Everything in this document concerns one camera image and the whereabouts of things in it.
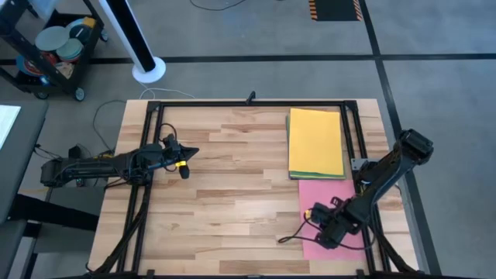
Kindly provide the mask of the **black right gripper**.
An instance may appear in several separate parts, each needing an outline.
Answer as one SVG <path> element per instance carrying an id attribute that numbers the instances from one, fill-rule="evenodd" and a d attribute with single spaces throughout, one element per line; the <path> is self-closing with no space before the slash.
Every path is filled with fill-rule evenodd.
<path id="1" fill-rule="evenodd" d="M 354 207 L 355 200 L 355 198 L 342 200 L 338 197 L 331 199 L 334 208 L 330 209 L 328 226 L 330 232 L 320 232 L 317 235 L 317 244 L 325 249 L 335 249 L 339 247 L 344 233 L 356 235 L 363 228 L 363 219 L 358 216 Z"/>

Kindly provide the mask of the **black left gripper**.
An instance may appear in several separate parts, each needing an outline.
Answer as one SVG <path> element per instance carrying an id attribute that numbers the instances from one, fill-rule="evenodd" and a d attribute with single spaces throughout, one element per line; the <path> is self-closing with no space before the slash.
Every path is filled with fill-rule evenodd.
<path id="1" fill-rule="evenodd" d="M 154 143 L 153 147 L 158 152 L 156 163 L 153 169 L 174 165 L 179 167 L 182 165 L 182 160 L 190 160 L 198 151 L 197 147 L 187 147 L 180 145 L 174 134 L 170 133 L 167 137 L 161 140 L 162 144 Z"/>

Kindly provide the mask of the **pink paper sheet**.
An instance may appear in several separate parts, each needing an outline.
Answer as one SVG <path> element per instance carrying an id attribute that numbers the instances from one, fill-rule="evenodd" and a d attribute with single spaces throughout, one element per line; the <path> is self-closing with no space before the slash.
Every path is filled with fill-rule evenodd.
<path id="1" fill-rule="evenodd" d="M 318 202 L 331 207 L 331 199 L 338 197 L 342 200 L 355 194 L 353 182 L 349 180 L 300 180 L 298 182 L 300 211 L 312 208 Z M 348 260 L 365 261 L 363 250 L 348 250 L 344 247 L 327 250 L 317 243 L 304 240 L 302 242 L 305 260 Z"/>

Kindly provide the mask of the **black table base beam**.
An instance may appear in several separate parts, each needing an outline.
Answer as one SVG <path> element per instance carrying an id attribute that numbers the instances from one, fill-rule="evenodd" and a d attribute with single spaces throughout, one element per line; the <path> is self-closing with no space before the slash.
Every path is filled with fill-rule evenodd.
<path id="1" fill-rule="evenodd" d="M 31 220 L 93 232 L 97 229 L 99 219 L 91 213 L 21 194 L 13 198 L 5 217 L 7 220 Z"/>

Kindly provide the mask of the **teal plate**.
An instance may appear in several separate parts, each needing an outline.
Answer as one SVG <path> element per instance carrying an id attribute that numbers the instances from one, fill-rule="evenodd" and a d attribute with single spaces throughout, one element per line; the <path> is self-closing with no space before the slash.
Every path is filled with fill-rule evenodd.
<path id="1" fill-rule="evenodd" d="M 63 60 L 73 60 L 81 54 L 84 46 L 80 40 L 70 38 L 62 47 L 56 50 L 57 56 Z"/>

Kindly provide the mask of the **dark plate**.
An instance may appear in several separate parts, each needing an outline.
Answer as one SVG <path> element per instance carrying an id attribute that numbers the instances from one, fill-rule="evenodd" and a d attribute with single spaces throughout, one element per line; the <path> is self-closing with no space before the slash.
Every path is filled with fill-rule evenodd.
<path id="1" fill-rule="evenodd" d="M 71 39 L 77 39 L 82 44 L 86 44 L 91 36 L 92 28 L 84 24 L 73 26 L 69 29 L 69 37 Z"/>

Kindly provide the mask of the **black utility cart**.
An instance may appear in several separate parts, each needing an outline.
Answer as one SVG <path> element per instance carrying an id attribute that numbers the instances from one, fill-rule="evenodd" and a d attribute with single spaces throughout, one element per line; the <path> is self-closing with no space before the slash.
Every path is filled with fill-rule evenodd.
<path id="1" fill-rule="evenodd" d="M 11 75 L 2 68 L 0 61 L 0 77 L 21 91 L 31 93 L 38 99 L 46 99 L 53 93 L 65 93 L 77 101 L 84 100 L 85 93 L 80 83 L 99 40 L 106 42 L 108 34 L 104 29 L 100 15 L 90 0 L 82 0 L 87 6 L 88 14 L 60 13 L 56 9 L 59 0 L 1 0 L 0 1 L 0 39 L 17 51 L 18 56 L 25 57 L 43 72 L 41 77 L 32 77 L 18 69 L 17 75 Z M 41 51 L 35 46 L 36 36 L 45 28 L 63 26 L 70 29 L 82 24 L 84 17 L 96 20 L 91 36 L 79 57 L 66 62 L 75 65 L 70 79 L 66 79 L 55 66 L 42 58 L 41 52 L 50 52 L 57 56 L 56 50 Z"/>

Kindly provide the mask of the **grey desk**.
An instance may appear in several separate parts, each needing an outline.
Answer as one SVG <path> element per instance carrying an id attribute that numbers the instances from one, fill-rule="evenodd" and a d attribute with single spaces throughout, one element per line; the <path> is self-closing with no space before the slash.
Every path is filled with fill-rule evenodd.
<path id="1" fill-rule="evenodd" d="M 0 224 L 9 218 L 12 203 L 43 127 L 48 103 L 45 101 L 0 102 L 19 107 L 0 148 Z"/>

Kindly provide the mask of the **grey-green plate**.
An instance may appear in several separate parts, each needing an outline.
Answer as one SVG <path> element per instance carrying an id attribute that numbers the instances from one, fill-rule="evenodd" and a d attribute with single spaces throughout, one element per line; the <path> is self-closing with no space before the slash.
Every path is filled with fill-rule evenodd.
<path id="1" fill-rule="evenodd" d="M 36 36 L 35 46 L 41 51 L 57 50 L 70 39 L 69 32 L 63 26 L 45 28 Z"/>

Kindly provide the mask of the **white sheet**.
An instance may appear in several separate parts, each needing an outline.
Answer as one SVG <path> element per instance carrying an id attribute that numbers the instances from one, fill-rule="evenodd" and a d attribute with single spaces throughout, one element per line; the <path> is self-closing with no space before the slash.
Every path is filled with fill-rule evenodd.
<path id="1" fill-rule="evenodd" d="M 20 110 L 21 107 L 17 105 L 0 105 L 0 149 L 3 147 Z"/>

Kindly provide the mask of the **blue plate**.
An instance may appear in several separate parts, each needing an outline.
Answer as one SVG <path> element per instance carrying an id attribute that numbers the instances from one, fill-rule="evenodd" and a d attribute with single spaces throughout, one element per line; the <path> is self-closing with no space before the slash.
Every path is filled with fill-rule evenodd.
<path id="1" fill-rule="evenodd" d="M 43 72 L 40 71 L 39 69 L 36 68 L 34 64 L 29 62 L 25 57 L 23 56 L 17 56 L 15 59 L 15 65 L 17 68 L 23 72 L 24 74 L 27 74 L 32 77 L 41 77 L 43 76 Z"/>

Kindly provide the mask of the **black hazard-striped floor mat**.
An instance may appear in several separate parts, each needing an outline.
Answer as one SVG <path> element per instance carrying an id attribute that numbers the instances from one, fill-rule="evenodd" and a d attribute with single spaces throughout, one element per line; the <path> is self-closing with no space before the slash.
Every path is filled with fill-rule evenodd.
<path id="1" fill-rule="evenodd" d="M 363 21 L 358 0 L 308 0 L 312 20 L 321 22 Z"/>

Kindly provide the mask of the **black aluminium table frame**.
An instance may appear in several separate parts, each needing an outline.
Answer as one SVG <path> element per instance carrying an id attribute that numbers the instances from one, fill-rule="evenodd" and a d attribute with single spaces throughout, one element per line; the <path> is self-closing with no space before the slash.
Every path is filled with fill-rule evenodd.
<path id="1" fill-rule="evenodd" d="M 144 227 L 119 266 L 158 275 L 350 275 L 380 270 L 381 251 L 365 261 L 305 260 L 301 240 L 279 243 L 301 225 L 298 182 L 288 176 L 286 118 L 291 108 L 339 112 L 343 159 L 388 151 L 378 103 L 356 100 L 171 100 L 126 105 L 118 151 L 151 140 L 156 126 L 177 131 L 199 151 L 191 175 L 157 170 Z"/>

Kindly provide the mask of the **black white pedestal stand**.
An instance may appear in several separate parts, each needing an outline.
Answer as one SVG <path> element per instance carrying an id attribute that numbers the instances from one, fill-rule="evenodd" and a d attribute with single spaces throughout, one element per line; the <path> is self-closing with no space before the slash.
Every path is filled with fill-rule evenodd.
<path id="1" fill-rule="evenodd" d="M 166 63 L 152 54 L 128 0 L 98 1 L 133 62 L 134 79 L 143 84 L 159 81 L 166 73 Z"/>

